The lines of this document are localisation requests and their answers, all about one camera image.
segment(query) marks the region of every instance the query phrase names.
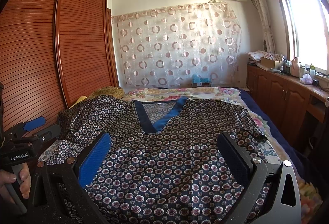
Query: louvered door panel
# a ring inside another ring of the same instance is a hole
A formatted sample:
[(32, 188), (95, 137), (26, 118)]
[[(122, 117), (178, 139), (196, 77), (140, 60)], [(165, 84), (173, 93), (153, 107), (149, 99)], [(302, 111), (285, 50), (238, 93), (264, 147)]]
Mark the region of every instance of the louvered door panel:
[(104, 30), (104, 0), (61, 0), (59, 54), (67, 103), (113, 85)]
[(56, 0), (9, 0), (0, 14), (0, 81), (4, 130), (64, 109), (54, 58)]

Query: window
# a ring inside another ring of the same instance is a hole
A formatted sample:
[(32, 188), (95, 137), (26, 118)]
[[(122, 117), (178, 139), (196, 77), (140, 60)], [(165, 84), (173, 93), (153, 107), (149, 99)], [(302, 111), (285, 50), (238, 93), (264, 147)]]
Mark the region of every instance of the window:
[(281, 0), (286, 18), (288, 55), (299, 57), (302, 64), (329, 72), (329, 14), (320, 0)]

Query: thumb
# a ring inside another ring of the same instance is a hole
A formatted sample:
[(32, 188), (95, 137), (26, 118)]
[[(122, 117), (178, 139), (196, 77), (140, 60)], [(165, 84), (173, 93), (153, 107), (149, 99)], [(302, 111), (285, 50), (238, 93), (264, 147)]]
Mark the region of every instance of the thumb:
[(5, 183), (10, 184), (16, 181), (16, 176), (4, 170), (0, 170), (0, 187)]

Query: v-neck collar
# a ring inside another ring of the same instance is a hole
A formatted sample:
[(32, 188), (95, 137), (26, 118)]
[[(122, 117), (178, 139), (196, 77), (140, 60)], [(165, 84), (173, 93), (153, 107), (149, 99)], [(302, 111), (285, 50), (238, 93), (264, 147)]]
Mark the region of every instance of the v-neck collar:
[(174, 107), (171, 109), (171, 111), (169, 113), (167, 113), (164, 117), (162, 117), (161, 119), (156, 121), (154, 124), (152, 124), (149, 116), (147, 115), (143, 104), (145, 104), (145, 103), (146, 104), (165, 103), (165, 101), (163, 101), (163, 102), (159, 102), (159, 101), (152, 101), (152, 102), (134, 101), (136, 111), (137, 111), (137, 115), (138, 115), (138, 118), (139, 118), (139, 122), (140, 122), (140, 125), (141, 125), (143, 131), (145, 132), (145, 134), (157, 133), (157, 132), (160, 132), (161, 130), (163, 130), (164, 127), (166, 126), (166, 124), (168, 123), (168, 121), (171, 118), (179, 115), (179, 113), (183, 109), (187, 99), (188, 99), (187, 97), (181, 97), (178, 100), (167, 101), (167, 102), (175, 102), (176, 101), (176, 104), (174, 105)]

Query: navy blue bed sheet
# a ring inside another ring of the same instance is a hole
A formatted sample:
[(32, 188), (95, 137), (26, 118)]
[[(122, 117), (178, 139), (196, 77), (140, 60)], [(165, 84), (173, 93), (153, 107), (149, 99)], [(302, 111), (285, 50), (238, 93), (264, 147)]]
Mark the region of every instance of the navy blue bed sheet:
[(327, 196), (329, 191), (328, 183), (323, 179), (318, 170), (305, 156), (303, 156), (300, 152), (296, 151), (294, 148), (292, 148), (292, 146), (289, 145), (277, 127), (273, 124), (271, 119), (259, 108), (253, 98), (246, 91), (242, 89), (239, 89), (239, 91), (241, 92), (241, 99), (245, 102), (247, 107), (252, 112), (260, 115), (265, 121), (267, 121), (271, 130), (271, 135), (289, 155), (301, 178), (303, 178), (306, 182), (312, 182), (313, 185), (319, 189), (320, 195), (322, 197)]

